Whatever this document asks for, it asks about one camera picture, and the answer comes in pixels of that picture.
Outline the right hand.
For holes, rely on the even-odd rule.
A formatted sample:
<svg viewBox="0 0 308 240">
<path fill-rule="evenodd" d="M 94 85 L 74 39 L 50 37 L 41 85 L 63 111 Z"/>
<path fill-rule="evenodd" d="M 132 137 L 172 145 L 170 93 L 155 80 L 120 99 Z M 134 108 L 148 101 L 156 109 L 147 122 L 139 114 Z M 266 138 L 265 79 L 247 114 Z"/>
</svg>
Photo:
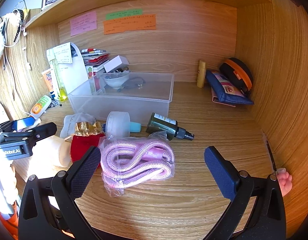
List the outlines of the right hand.
<svg viewBox="0 0 308 240">
<path fill-rule="evenodd" d="M 278 179 L 282 196 L 286 196 L 292 189 L 292 175 L 287 172 L 285 168 L 279 168 L 276 171 L 276 177 Z"/>
</svg>

